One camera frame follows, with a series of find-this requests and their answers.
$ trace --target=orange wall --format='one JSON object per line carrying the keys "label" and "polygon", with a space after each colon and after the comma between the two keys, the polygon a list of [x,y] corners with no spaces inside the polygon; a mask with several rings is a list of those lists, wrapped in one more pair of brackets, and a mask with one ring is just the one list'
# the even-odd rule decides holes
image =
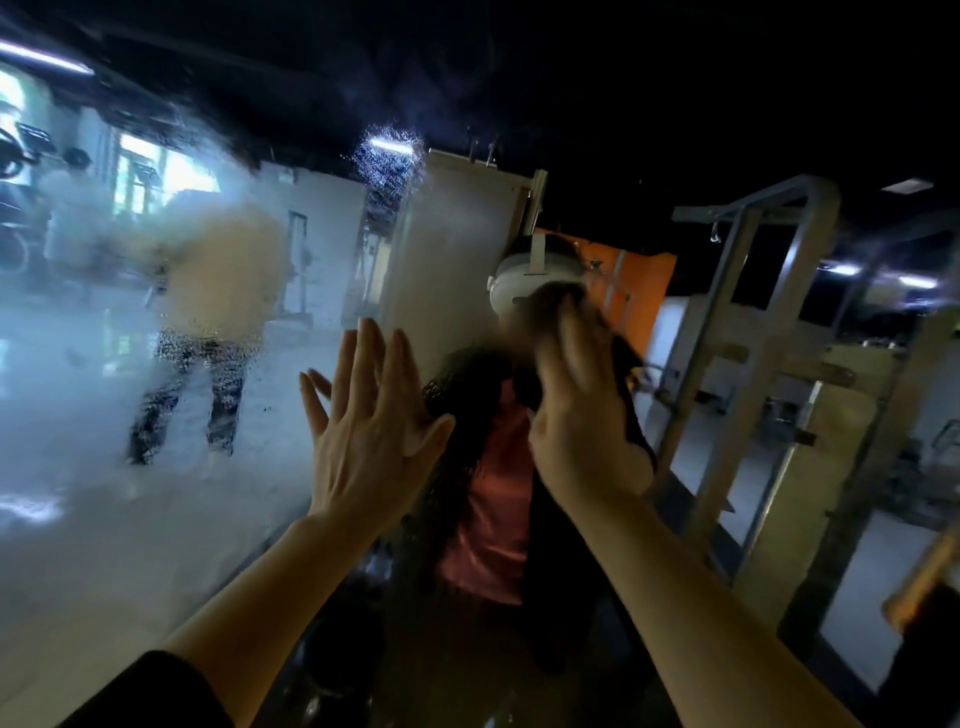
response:
{"label": "orange wall", "polygon": [[660,313],[660,304],[666,297],[666,287],[673,276],[677,257],[670,253],[627,253],[618,275],[614,278],[613,269],[621,252],[618,248],[569,235],[564,237],[576,244],[583,260],[600,261],[602,275],[588,277],[589,298],[594,305],[604,310],[607,290],[612,285],[613,293],[610,305],[604,310],[604,317],[614,330],[623,334],[635,352],[645,354],[657,314]]}

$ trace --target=red shirt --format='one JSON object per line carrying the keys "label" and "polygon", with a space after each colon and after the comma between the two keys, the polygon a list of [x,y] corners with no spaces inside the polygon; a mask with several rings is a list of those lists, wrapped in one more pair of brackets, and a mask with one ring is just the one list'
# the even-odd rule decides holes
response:
{"label": "red shirt", "polygon": [[516,401],[513,381],[506,379],[469,485],[468,516],[440,562],[440,575],[451,584],[502,604],[522,603],[534,490],[529,434],[530,416]]}

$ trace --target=exercise machine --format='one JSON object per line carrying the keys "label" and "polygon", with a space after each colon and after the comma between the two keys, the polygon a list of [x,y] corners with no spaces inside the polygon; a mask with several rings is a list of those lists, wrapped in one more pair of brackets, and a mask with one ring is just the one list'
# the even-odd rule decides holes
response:
{"label": "exercise machine", "polygon": [[[797,202],[803,200],[802,206]],[[960,322],[960,210],[927,214],[884,232],[874,264],[853,282],[846,308],[875,282],[888,246],[949,235],[948,265],[935,298],[902,341],[837,339],[819,356],[791,356],[786,346],[801,304],[832,244],[840,206],[836,186],[798,177],[731,205],[677,207],[674,220],[713,225],[732,222],[710,287],[708,309],[659,443],[656,481],[672,477],[670,463],[713,357],[741,362],[745,382],[733,398],[711,452],[699,493],[680,526],[698,556],[708,558],[743,602],[778,631],[802,660],[809,658],[820,626],[879,504],[894,461],[909,439],[927,387]],[[797,231],[764,314],[760,342],[747,350],[720,341],[717,322],[759,225],[792,225]],[[812,385],[792,442],[770,479],[742,548],[718,554],[718,516],[753,436],[773,377]]]}

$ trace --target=black sleeve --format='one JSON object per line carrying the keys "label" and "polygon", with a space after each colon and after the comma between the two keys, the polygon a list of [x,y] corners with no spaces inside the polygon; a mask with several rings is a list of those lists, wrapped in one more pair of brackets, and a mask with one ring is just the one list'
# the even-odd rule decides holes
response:
{"label": "black sleeve", "polygon": [[154,650],[60,724],[62,728],[132,725],[233,728],[233,721],[192,665],[169,652]]}

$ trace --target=ceiling light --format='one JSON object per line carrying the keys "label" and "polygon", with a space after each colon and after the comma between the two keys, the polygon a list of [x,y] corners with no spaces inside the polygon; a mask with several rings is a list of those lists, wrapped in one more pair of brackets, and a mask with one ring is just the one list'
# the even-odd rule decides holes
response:
{"label": "ceiling light", "polygon": [[76,61],[62,59],[60,56],[52,56],[49,53],[41,53],[40,51],[35,51],[32,48],[25,48],[22,45],[10,43],[7,40],[0,40],[0,53],[6,53],[9,56],[17,56],[18,58],[26,59],[27,61],[37,61],[38,63],[54,65],[57,68],[62,68],[66,71],[73,71],[74,73],[83,73],[87,76],[93,75],[93,69],[88,65],[84,65],[83,63]]}
{"label": "ceiling light", "polygon": [[855,276],[860,272],[860,266],[852,263],[828,263],[823,270],[835,273],[837,276]]}
{"label": "ceiling light", "polygon": [[930,288],[937,287],[936,279],[929,279],[926,276],[899,276],[897,280],[907,288],[923,288],[924,290],[929,290]]}
{"label": "ceiling light", "polygon": [[904,180],[903,182],[888,184],[886,187],[881,187],[880,191],[894,192],[898,195],[912,195],[914,192],[923,192],[925,189],[929,189],[932,186],[933,182],[921,180],[919,177],[911,177],[909,180]]}
{"label": "ceiling light", "polygon": [[390,141],[390,139],[381,139],[379,136],[372,138],[370,143],[372,146],[386,149],[388,152],[397,152],[402,155],[412,155],[414,153],[414,148],[409,144],[400,144],[396,141]]}

